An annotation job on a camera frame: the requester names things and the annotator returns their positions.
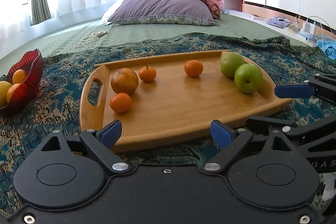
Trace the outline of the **white charger device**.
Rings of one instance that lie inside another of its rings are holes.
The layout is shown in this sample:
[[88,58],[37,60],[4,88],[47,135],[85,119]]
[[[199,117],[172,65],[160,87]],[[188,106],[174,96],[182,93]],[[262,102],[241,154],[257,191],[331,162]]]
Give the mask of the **white charger device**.
[[310,16],[298,32],[306,41],[316,43],[319,40],[335,42],[335,33],[326,20],[320,16]]

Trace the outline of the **yellow fruit in bowl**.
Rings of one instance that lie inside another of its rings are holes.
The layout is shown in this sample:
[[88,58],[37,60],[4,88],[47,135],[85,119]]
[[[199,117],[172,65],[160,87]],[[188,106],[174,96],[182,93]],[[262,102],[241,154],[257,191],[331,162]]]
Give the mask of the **yellow fruit in bowl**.
[[7,105],[7,92],[12,84],[7,81],[0,81],[0,108]]

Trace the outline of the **white pillow behind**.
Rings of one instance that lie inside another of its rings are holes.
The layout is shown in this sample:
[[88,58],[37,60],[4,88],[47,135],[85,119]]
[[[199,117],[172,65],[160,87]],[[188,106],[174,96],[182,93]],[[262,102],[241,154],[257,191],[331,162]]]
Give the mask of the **white pillow behind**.
[[102,16],[102,18],[100,19],[99,24],[100,25],[104,25],[107,26],[109,24],[116,24],[116,22],[108,22],[108,19],[114,14],[114,12],[121,6],[122,2],[124,0],[118,0],[117,2],[115,2]]

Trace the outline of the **orange in bowl lower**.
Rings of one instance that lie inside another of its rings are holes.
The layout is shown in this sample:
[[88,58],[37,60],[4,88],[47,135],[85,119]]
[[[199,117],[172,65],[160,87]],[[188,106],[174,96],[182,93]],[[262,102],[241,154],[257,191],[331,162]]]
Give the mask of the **orange in bowl lower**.
[[7,103],[10,102],[11,100],[11,97],[13,96],[14,92],[17,90],[18,87],[20,87],[21,84],[20,83],[16,83],[16,84],[13,84],[9,90],[7,91],[7,94],[6,94],[6,100],[7,100]]

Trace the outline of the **wooden serving tray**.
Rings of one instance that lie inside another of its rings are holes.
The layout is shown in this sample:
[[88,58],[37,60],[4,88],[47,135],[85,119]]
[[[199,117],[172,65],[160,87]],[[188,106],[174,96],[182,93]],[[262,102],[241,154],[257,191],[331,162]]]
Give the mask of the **wooden serving tray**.
[[[202,51],[97,64],[81,95],[81,130],[99,130],[120,120],[122,134],[112,150],[135,151],[202,138],[209,135],[215,119],[237,128],[252,115],[269,116],[290,104],[290,99],[275,95],[275,84],[266,73],[257,92],[238,91],[234,81],[221,73],[221,55],[221,51]],[[189,60],[203,64],[198,77],[185,73],[184,65]],[[155,81],[139,83],[130,111],[116,114],[109,106],[114,96],[112,76],[121,68],[139,71],[146,65],[156,70]]]

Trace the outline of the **purple pillow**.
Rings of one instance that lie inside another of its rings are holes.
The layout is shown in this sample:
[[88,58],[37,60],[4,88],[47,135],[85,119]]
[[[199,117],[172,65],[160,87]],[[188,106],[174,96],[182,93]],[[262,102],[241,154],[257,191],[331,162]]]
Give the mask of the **purple pillow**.
[[108,22],[116,22],[118,25],[217,24],[209,8],[200,0],[124,0]]

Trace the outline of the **orange in bowl upper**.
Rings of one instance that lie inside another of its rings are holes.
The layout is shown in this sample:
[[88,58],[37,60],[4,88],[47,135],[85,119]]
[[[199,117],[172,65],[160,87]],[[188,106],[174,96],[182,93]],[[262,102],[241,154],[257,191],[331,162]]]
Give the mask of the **orange in bowl upper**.
[[13,84],[21,84],[25,81],[27,78],[28,73],[24,69],[18,69],[17,71],[14,72],[13,74]]

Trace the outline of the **green quilted bedspread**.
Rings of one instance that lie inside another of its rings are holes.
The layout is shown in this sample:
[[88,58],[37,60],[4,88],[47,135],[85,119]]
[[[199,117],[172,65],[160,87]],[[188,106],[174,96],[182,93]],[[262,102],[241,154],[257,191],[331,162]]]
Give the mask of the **green quilted bedspread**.
[[121,44],[141,42],[143,40],[158,40],[192,32],[246,37],[249,39],[265,39],[284,35],[293,45],[306,46],[302,37],[288,30],[279,29],[266,24],[261,19],[252,19],[250,15],[232,12],[223,14],[216,26],[191,26],[179,24],[141,24],[141,25],[100,25],[99,20],[92,20],[62,28],[31,39],[15,51],[1,59],[1,76],[18,62],[27,51],[40,49],[42,56],[56,56],[69,52],[91,50],[96,47],[111,47]]

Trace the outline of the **light blue cloth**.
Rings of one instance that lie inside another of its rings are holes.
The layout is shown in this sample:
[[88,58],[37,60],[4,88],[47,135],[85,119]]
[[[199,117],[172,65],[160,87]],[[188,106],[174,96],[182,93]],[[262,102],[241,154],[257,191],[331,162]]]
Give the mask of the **light blue cloth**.
[[331,40],[318,40],[316,46],[323,51],[327,57],[336,59],[336,41]]

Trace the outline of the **orange in bowl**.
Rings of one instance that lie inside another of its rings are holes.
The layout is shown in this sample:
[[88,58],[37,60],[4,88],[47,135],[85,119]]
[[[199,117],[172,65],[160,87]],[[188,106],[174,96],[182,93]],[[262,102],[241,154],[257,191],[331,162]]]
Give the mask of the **orange in bowl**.
[[28,73],[24,69],[18,69],[17,71],[14,72],[13,74],[13,84],[21,84],[25,81],[27,78]]
[[17,90],[18,87],[20,87],[21,84],[20,83],[16,83],[16,84],[13,84],[9,90],[7,91],[7,94],[6,94],[6,100],[7,100],[7,103],[10,102],[11,100],[11,97],[13,96],[14,92]]

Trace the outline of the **red glass fruit bowl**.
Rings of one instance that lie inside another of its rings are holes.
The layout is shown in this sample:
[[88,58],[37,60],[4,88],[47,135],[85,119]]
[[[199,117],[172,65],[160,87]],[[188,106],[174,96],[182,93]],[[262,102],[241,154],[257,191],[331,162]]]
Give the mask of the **red glass fruit bowl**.
[[14,92],[10,102],[1,108],[2,117],[9,117],[22,111],[39,94],[39,84],[43,74],[43,58],[40,50],[26,52],[20,61],[10,68],[5,81],[12,84],[13,74],[18,69],[24,69],[28,76]]

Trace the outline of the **large brownish orange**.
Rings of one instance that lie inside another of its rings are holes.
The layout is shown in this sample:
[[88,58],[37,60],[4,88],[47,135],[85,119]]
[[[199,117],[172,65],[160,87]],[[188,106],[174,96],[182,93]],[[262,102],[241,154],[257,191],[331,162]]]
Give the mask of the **large brownish orange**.
[[111,79],[111,87],[116,94],[126,93],[131,96],[138,88],[138,85],[138,75],[129,68],[119,69]]

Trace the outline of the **small mandarin with stem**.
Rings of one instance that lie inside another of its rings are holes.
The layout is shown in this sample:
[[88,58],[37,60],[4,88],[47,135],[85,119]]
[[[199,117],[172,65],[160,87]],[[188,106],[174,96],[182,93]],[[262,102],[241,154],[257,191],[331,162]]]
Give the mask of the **small mandarin with stem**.
[[157,72],[154,68],[148,65],[139,70],[139,78],[146,83],[153,82],[157,76]]

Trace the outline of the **green apple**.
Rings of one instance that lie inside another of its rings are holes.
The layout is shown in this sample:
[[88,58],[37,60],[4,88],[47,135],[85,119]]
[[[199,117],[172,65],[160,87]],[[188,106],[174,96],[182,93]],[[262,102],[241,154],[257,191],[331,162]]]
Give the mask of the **green apple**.
[[220,58],[221,73],[229,79],[233,79],[236,69],[245,63],[244,58],[236,52],[222,52]]
[[245,63],[236,69],[234,82],[239,91],[251,94],[262,87],[263,75],[257,65]]

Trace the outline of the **blue-grey cloth on floor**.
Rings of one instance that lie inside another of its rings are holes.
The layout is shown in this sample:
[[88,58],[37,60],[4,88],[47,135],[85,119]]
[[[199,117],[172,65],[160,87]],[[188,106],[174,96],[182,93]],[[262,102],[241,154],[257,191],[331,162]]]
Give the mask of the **blue-grey cloth on floor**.
[[283,16],[274,16],[268,19],[266,23],[278,28],[287,28],[291,24],[291,21]]

